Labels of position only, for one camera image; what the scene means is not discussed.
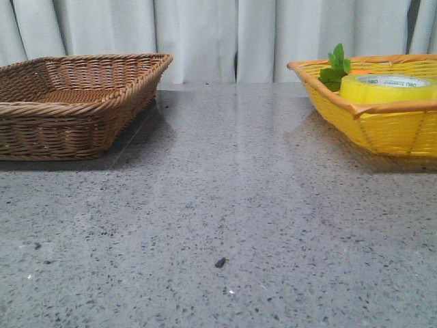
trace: mint sprig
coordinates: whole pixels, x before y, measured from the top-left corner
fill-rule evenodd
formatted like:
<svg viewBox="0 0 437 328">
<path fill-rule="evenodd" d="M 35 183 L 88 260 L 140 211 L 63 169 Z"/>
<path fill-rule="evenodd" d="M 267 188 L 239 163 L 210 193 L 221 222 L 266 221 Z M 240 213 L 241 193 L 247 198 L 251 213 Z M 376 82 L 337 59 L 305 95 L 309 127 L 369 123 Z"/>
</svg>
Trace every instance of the mint sprig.
<svg viewBox="0 0 437 328">
<path fill-rule="evenodd" d="M 339 43 L 333 53 L 328 54 L 331 67 L 320 70 L 319 81 L 330 91 L 340 90 L 341 78 L 348 75 L 350 71 L 350 60 L 344 57 L 343 45 Z"/>
</svg>

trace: yellow tape roll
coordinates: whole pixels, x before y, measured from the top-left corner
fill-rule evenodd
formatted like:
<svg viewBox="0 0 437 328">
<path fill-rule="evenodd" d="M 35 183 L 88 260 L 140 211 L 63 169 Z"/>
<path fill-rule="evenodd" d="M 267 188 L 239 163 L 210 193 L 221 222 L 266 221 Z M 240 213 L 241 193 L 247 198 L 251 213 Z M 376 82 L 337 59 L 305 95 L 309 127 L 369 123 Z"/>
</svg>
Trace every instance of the yellow tape roll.
<svg viewBox="0 0 437 328">
<path fill-rule="evenodd" d="M 341 80 L 340 96 L 356 104 L 437 98 L 437 81 L 404 75 L 351 74 Z"/>
</svg>

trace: wicker basket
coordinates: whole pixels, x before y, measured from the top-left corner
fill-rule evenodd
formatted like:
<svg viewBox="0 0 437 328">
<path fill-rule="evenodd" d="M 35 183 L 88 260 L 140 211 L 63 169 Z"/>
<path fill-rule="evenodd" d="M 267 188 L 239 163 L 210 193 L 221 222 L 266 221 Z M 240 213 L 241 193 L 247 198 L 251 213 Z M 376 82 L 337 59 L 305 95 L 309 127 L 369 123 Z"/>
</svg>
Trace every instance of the wicker basket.
<svg viewBox="0 0 437 328">
<path fill-rule="evenodd" d="M 437 77 L 437 55 L 350 59 L 353 70 Z M 299 76 L 311 102 L 324 119 L 373 153 L 437 157 L 437 100 L 352 104 L 318 81 L 320 70 L 329 66 L 328 60 L 293 61 L 287 65 Z"/>
<path fill-rule="evenodd" d="M 0 160 L 94 159 L 153 99 L 168 54 L 44 57 L 0 68 Z"/>
</svg>

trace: gray speckled surface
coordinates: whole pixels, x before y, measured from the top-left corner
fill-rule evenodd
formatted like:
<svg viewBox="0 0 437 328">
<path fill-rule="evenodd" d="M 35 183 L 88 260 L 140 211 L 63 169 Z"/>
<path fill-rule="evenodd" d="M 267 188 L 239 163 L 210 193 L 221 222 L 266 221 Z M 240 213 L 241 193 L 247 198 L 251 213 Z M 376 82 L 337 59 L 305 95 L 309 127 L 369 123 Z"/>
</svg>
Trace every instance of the gray speckled surface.
<svg viewBox="0 0 437 328">
<path fill-rule="evenodd" d="M 0 170 L 2 328 L 437 327 L 437 162 L 300 84 L 162 85 L 102 158 Z"/>
</svg>

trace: white curtain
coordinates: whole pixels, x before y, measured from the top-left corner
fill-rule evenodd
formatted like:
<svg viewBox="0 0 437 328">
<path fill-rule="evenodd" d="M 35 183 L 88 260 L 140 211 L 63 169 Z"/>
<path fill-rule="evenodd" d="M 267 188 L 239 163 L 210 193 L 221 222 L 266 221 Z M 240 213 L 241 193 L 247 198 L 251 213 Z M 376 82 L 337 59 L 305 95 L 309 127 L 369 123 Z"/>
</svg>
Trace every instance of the white curtain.
<svg viewBox="0 0 437 328">
<path fill-rule="evenodd" d="M 0 0 L 0 66 L 166 52 L 170 83 L 297 81 L 286 63 L 433 53 L 436 0 Z"/>
</svg>

